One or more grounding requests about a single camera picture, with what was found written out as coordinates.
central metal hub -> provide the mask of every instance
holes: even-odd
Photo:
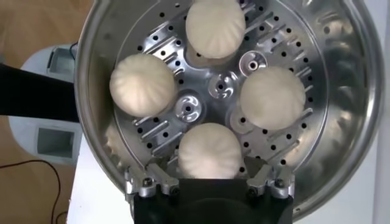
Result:
[[[184,94],[175,105],[175,114],[183,122],[194,122],[202,114],[202,104],[196,94]]]
[[[234,73],[214,75],[208,83],[208,92],[215,99],[226,99],[235,93],[235,81],[237,77]]]

black handle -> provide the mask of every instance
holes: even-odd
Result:
[[[0,115],[79,122],[73,83],[0,63]]]

wooden floor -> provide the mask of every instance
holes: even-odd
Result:
[[[34,52],[79,39],[92,0],[0,0],[0,55],[19,68]],[[33,156],[14,140],[7,117],[0,117],[0,166]],[[74,167],[55,165],[62,194],[55,216],[66,211]],[[0,223],[50,223],[57,179],[44,164],[0,170]],[[59,223],[65,223],[62,216]]]

black plastic part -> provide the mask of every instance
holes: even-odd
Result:
[[[73,83],[0,64],[0,115],[78,122]]]
[[[158,186],[152,198],[134,197],[135,224],[292,224],[293,198],[276,199],[268,189],[250,194],[246,180],[180,180],[170,197]]]
[[[50,53],[50,57],[49,57],[49,61],[48,61],[48,65],[46,66],[46,68],[50,68],[51,61],[53,60],[53,56],[54,56],[54,51],[52,51],[52,52]]]

white appliance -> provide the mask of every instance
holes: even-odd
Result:
[[[70,47],[68,44],[42,49],[21,69],[72,83],[75,62]],[[13,137],[31,155],[50,163],[76,165],[82,137],[79,123],[16,116],[9,116],[9,122]]]

